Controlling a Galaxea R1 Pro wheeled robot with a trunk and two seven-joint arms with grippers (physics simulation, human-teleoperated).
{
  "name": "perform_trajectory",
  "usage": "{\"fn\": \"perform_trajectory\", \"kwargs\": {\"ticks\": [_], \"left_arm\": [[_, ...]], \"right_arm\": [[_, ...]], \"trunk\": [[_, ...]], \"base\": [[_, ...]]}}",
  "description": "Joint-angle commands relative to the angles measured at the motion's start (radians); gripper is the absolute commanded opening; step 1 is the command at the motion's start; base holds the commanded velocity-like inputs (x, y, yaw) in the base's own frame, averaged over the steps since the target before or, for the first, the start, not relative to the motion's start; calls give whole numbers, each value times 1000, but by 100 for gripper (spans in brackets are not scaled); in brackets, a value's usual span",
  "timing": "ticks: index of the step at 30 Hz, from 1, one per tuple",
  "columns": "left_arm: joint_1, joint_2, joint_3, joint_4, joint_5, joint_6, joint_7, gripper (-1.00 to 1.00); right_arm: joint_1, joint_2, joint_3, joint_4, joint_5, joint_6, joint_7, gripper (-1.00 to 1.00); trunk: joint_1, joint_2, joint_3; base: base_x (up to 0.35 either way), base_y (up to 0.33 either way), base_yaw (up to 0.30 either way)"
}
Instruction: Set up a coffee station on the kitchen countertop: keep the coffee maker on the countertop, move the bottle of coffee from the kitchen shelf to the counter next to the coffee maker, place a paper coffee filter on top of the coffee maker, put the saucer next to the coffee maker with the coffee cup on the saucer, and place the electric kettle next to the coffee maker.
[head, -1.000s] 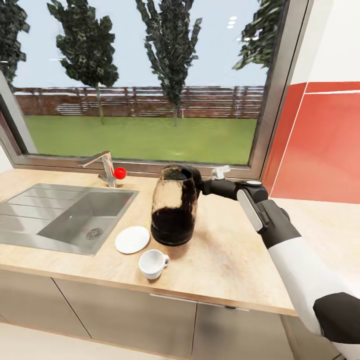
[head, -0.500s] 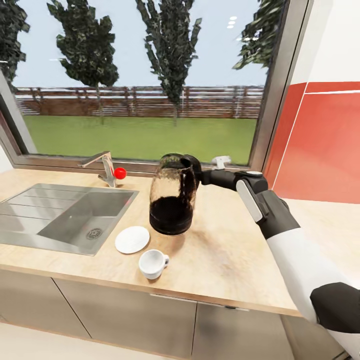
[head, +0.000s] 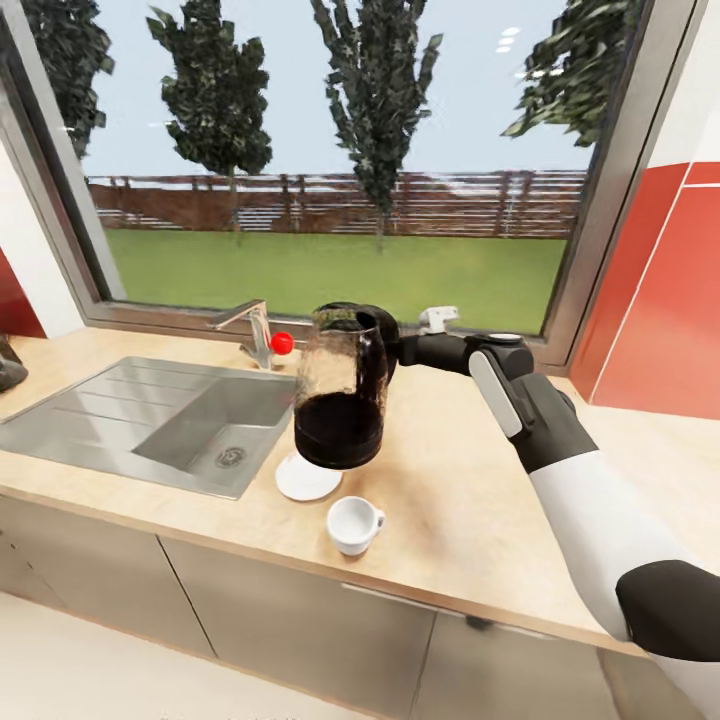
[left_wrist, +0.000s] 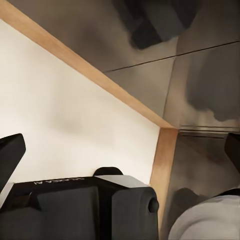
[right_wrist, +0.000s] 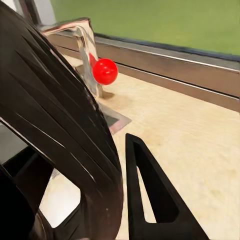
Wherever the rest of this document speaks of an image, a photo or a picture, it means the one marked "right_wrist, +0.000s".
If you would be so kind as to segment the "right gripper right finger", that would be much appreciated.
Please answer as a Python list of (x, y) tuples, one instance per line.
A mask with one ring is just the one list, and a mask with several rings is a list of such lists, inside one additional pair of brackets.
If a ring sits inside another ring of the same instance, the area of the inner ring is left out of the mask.
[[(210, 240), (144, 141), (125, 137), (129, 240)], [(156, 223), (145, 220), (137, 167)]]

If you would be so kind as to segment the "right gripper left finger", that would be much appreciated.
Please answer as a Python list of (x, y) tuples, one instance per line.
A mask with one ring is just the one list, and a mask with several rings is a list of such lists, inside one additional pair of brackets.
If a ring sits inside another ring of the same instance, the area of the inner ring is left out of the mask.
[(0, 240), (27, 240), (54, 168), (29, 145), (0, 164)]

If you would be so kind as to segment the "electric kettle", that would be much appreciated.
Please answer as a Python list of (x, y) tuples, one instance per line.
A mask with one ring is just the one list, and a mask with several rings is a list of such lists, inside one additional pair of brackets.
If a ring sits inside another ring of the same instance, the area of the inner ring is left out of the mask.
[(38, 209), (27, 240), (116, 240), (123, 173), (103, 112), (64, 55), (1, 0), (0, 122), (80, 188), (57, 227)]

